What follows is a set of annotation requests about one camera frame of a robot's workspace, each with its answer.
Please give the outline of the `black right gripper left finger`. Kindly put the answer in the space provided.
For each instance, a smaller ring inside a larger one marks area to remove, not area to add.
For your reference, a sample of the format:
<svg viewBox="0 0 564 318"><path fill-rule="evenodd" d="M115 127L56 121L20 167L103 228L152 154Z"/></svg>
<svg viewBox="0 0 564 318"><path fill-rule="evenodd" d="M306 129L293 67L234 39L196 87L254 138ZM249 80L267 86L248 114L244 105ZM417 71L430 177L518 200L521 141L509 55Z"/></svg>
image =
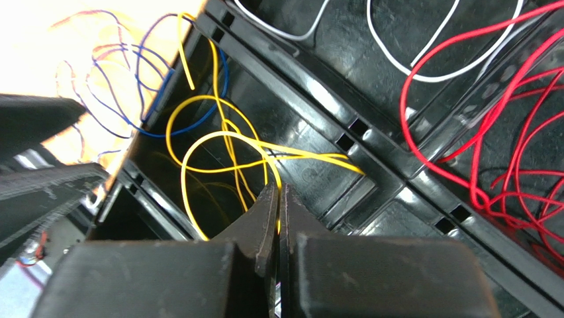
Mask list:
<svg viewBox="0 0 564 318"><path fill-rule="evenodd" d="M212 240L233 249L225 317L274 316L278 204L277 186L265 186L251 208Z"/></svg>

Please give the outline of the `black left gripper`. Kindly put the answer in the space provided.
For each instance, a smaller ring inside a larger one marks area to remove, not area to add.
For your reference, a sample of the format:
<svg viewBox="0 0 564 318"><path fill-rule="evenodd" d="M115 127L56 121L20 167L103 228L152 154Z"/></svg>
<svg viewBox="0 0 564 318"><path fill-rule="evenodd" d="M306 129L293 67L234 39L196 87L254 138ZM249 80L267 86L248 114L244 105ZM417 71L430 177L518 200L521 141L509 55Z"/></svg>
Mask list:
<svg viewBox="0 0 564 318"><path fill-rule="evenodd" d="M1 94L1 163L66 130L85 113L68 98ZM1 171L1 263L108 178L97 163Z"/></svg>

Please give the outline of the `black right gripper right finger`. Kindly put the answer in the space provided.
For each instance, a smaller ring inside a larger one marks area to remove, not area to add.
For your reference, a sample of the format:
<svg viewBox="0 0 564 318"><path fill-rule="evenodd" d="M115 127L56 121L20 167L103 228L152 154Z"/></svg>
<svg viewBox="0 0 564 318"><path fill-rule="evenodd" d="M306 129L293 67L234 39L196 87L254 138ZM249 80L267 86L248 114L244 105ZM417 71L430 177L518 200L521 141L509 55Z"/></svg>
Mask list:
<svg viewBox="0 0 564 318"><path fill-rule="evenodd" d="M346 238L321 224L289 184L280 191L279 220L282 317L347 317Z"/></svg>

